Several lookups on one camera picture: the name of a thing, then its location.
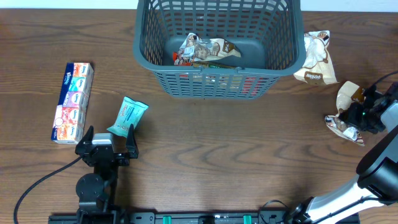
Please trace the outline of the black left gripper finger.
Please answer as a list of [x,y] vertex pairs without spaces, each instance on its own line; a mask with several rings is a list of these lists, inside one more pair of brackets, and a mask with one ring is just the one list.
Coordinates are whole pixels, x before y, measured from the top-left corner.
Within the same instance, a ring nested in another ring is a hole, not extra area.
[[86,134],[82,137],[81,141],[79,142],[79,148],[83,149],[91,145],[93,136],[94,136],[94,127],[90,126]]
[[129,155],[137,155],[137,143],[134,137],[134,125],[131,124],[126,138],[126,149]]

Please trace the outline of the Kleenex tissue multipack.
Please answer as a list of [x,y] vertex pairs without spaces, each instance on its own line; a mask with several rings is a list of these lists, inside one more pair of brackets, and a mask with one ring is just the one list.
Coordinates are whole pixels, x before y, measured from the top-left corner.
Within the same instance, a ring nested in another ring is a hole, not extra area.
[[90,63],[66,65],[53,120],[52,141],[77,144],[82,139],[93,75]]

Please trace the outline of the beige snack bag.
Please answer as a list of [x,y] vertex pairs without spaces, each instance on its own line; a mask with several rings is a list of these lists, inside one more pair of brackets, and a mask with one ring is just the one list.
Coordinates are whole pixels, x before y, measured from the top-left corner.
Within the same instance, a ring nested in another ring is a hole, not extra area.
[[325,116],[326,126],[333,131],[337,136],[356,143],[359,146],[364,146],[364,141],[361,133],[353,125],[348,124],[339,118],[343,112],[346,112],[352,103],[363,103],[365,97],[363,96],[364,89],[354,84],[353,82],[345,82],[338,90],[336,97],[336,108],[338,114]]

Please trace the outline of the teal wet wipes pack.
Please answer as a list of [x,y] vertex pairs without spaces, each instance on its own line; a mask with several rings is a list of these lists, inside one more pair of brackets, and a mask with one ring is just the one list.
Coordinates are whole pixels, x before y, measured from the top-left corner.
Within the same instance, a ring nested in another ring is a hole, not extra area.
[[126,138],[131,125],[135,129],[148,108],[149,106],[145,103],[134,101],[125,96],[115,123],[107,130],[117,136]]

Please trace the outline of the white brown snack bag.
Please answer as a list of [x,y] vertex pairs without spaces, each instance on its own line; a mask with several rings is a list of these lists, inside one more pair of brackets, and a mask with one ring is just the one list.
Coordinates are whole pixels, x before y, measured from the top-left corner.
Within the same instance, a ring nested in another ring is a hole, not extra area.
[[234,44],[224,39],[203,40],[189,33],[177,52],[173,53],[174,65],[191,65],[195,62],[209,62],[226,57],[241,57]]

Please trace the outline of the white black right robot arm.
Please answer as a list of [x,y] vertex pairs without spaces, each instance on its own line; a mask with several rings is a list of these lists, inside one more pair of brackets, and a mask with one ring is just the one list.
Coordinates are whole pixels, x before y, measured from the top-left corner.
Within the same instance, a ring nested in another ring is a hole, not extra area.
[[337,190],[310,197],[286,217],[286,223],[338,223],[362,210],[397,202],[397,83],[385,93],[372,85],[362,90],[346,82],[341,90],[351,104],[340,104],[339,113],[325,121],[347,138],[360,132],[387,131],[359,162],[353,179]]

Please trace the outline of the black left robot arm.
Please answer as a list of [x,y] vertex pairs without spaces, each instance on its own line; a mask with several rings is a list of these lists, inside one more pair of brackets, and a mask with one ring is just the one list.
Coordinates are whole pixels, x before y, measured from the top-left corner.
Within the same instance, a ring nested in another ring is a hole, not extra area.
[[130,125],[126,138],[126,152],[115,152],[111,133],[94,133],[90,126],[76,145],[75,154],[93,172],[84,175],[76,184],[79,209],[78,223],[129,223],[127,212],[114,204],[118,184],[118,169],[137,159],[139,151]]

